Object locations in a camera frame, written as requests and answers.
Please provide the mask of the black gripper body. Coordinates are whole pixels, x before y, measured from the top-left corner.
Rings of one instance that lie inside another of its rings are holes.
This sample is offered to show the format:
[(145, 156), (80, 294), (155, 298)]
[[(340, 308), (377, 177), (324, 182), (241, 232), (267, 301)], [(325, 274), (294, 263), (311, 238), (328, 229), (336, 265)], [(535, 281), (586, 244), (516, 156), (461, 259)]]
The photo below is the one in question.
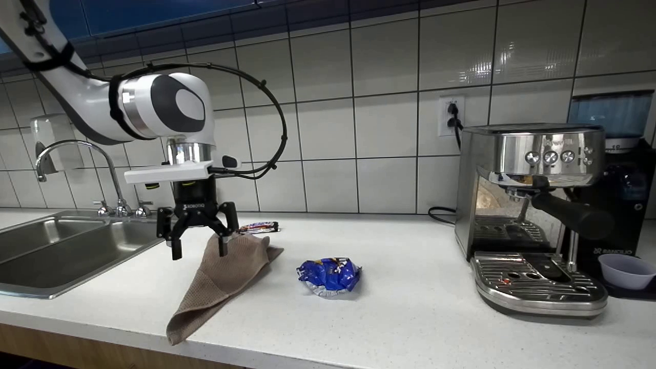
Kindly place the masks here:
[(217, 198), (216, 182), (207, 181), (183, 181), (172, 185), (176, 232), (184, 232), (193, 226), (217, 227)]

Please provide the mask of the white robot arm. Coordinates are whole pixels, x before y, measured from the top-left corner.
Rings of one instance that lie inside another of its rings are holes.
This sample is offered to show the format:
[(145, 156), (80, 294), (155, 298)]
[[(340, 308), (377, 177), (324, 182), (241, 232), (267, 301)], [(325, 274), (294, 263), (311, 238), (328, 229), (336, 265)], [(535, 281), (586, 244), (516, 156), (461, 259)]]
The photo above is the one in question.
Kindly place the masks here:
[(188, 71), (145, 68), (111, 79), (94, 76), (52, 19), (49, 0), (2, 0), (0, 30), (22, 64), (49, 89), (74, 128), (103, 145), (166, 140), (167, 167), (128, 170), (128, 185), (167, 182), (175, 208), (158, 209), (158, 235), (183, 256), (186, 227), (210, 227), (228, 255), (233, 215), (224, 226), (216, 197), (213, 107), (207, 83)]

